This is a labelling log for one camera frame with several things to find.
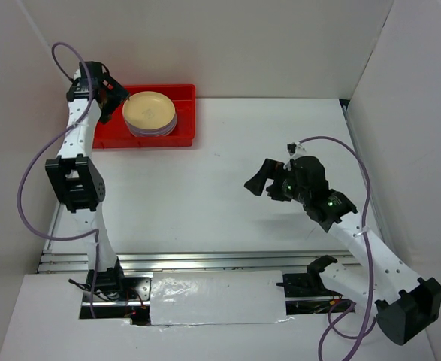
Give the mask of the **yellow plate back row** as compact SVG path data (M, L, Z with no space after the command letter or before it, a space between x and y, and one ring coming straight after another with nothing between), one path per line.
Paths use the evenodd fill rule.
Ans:
M127 124L137 129L157 130L176 119L176 110L167 96L145 91L129 97L123 105L122 115Z

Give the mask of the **purple plate back row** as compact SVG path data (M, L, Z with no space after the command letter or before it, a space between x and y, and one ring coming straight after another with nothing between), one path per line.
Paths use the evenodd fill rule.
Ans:
M142 129L128 122L125 123L130 133L135 137L159 137L166 136L173 132L177 125L177 121L171 121L166 126L158 129Z

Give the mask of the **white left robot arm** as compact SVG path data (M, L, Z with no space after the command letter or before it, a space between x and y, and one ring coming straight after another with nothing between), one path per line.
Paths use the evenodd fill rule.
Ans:
M128 281L104 224L104 178L91 155L98 123L107 123L128 91L101 62L79 66L67 91L68 127L62 146L45 170L58 201L73 215L88 259L86 289L109 300L125 299Z

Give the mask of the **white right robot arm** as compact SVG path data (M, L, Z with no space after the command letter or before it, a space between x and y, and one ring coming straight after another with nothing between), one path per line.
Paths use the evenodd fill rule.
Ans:
M266 159L244 186L255 196L267 193L275 201L301 203L307 216L367 269L367 279L362 279L332 256L323 256L307 267L312 293L333 290L369 306L379 328L397 345L406 344L438 319L441 284L435 278L422 278L375 232L362 226L354 203L329 187L317 158L300 156L288 163Z

